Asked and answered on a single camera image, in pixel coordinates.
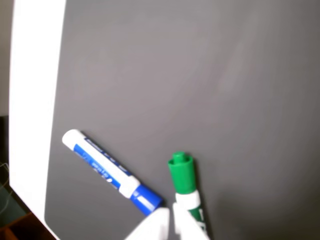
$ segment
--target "white border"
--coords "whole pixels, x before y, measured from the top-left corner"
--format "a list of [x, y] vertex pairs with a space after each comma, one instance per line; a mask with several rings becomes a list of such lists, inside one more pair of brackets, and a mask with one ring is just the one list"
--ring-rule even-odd
[[15, 0], [13, 7], [10, 186], [47, 228], [45, 200], [65, 5], [66, 0]]

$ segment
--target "marker barrel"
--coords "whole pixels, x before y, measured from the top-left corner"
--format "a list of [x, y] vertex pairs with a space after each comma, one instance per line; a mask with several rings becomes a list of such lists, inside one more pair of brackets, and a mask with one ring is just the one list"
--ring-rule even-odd
[[128, 170], [77, 129], [67, 131], [62, 142], [82, 157], [97, 173], [130, 199], [146, 216], [156, 210], [163, 199], [141, 184]]
[[196, 186], [194, 159], [182, 151], [175, 152], [168, 162], [173, 185], [176, 191], [175, 200], [196, 220], [199, 227], [207, 233], [200, 195]]

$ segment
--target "blue label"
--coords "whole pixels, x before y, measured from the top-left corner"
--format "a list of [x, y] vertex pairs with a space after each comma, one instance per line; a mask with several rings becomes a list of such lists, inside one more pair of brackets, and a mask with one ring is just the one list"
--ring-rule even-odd
[[117, 182], [96, 160], [94, 160], [86, 151], [78, 144], [74, 146], [74, 152], [80, 155], [97, 173], [99, 173], [108, 183], [112, 184], [116, 189], [120, 188]]
[[109, 159], [114, 165], [116, 165], [122, 172], [124, 172], [127, 176], [131, 176], [132, 174], [128, 172], [123, 166], [120, 165], [116, 160], [114, 160], [111, 156], [109, 156], [105, 151], [103, 151], [100, 147], [94, 144], [89, 138], [85, 138], [85, 140], [95, 149], [97, 149], [102, 155], [104, 155], [107, 159]]

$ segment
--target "white object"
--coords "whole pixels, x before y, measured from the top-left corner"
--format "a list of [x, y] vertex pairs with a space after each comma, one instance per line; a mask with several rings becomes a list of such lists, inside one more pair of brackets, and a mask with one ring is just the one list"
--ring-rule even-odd
[[128, 176], [124, 171], [117, 167], [113, 162], [100, 153], [100, 148], [86, 141], [86, 136], [77, 129], [67, 131], [62, 142], [71, 151], [74, 151], [75, 145], [79, 145], [87, 152], [98, 164], [100, 164], [108, 173], [120, 183], [119, 192], [127, 199], [131, 197], [137, 187], [140, 185], [138, 179], [134, 176]]
[[9, 183], [47, 228], [45, 199], [65, 4], [15, 0], [13, 6]]
[[146, 217], [125, 240], [167, 240], [169, 222], [169, 208], [159, 207]]
[[196, 209], [201, 205], [200, 195], [198, 190], [189, 194], [175, 193], [176, 202], [186, 210]]
[[205, 232], [198, 226], [192, 215], [180, 204], [174, 203], [174, 230], [181, 240], [210, 240]]

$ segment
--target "marker cap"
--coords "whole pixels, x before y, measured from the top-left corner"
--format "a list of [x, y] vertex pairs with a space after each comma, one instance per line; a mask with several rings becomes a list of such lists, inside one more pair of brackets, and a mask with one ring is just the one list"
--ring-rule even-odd
[[183, 151], [177, 151], [168, 162], [173, 185], [178, 194], [193, 193], [196, 187], [194, 159]]
[[139, 185], [130, 197], [134, 205], [148, 216], [156, 210], [163, 199], [144, 185]]

